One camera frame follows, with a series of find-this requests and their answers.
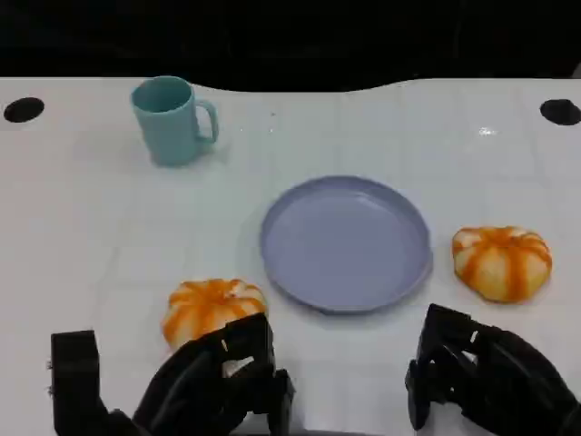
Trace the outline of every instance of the black hole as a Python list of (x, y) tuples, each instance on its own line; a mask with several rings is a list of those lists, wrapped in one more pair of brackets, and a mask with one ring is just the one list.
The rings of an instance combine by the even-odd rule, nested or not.
[(581, 121), (581, 111), (567, 99), (547, 100), (541, 104), (541, 114), (559, 125), (575, 125)]
[(25, 97), (10, 103), (4, 110), (4, 118), (10, 123), (26, 123), (44, 110), (42, 100), (34, 97)]

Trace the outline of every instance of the white table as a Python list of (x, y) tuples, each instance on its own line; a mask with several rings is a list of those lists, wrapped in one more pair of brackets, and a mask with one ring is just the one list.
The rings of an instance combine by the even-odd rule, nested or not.
[[(218, 152), (167, 170), (148, 159), (129, 105), (138, 79), (5, 79), (0, 105), (46, 108), (0, 121), (1, 434), (53, 434), (51, 332), (95, 328), (102, 394), (132, 413), (167, 356), (160, 320), (178, 282), (241, 277), (265, 292), (278, 363), (308, 430), (405, 435), (403, 379), (430, 302), (535, 344), (581, 394), (581, 124), (541, 117), (549, 98), (581, 105), (579, 82), (428, 80), (346, 94), (244, 94), (215, 102)], [(265, 278), (261, 218), (283, 190), (330, 173), (373, 178), (424, 213), (435, 268), (412, 298), (363, 318), (320, 315)], [(452, 272), (463, 225), (518, 224), (553, 249), (551, 283), (530, 303), (483, 302)], [(454, 407), (428, 433), (482, 434)]]

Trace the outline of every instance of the pumpkin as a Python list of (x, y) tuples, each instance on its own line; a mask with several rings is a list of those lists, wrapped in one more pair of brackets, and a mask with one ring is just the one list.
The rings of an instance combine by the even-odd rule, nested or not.
[(553, 266), (543, 238), (520, 227), (460, 229), (452, 239), (452, 256), (458, 278), (493, 302), (530, 298)]
[(177, 350), (188, 341), (220, 330), (227, 322), (266, 312), (261, 290), (242, 280), (183, 282), (170, 295), (163, 335)]

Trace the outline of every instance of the purple plate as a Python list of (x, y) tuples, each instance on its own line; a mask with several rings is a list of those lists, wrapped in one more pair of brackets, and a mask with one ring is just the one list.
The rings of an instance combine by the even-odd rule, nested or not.
[(418, 209), (383, 184), (351, 176), (311, 180), (270, 208), (261, 228), (269, 278), (327, 312), (366, 312), (413, 291), (431, 269)]

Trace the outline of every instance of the mug handle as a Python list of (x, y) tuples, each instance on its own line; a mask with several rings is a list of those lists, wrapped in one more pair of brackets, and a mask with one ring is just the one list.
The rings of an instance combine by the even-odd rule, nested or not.
[(196, 100), (195, 105), (203, 107), (208, 112), (208, 115), (210, 116), (210, 124), (212, 125), (212, 138), (202, 136), (201, 139), (203, 139), (203, 141), (207, 144), (214, 144), (218, 139), (218, 133), (220, 132), (216, 108), (207, 100)]

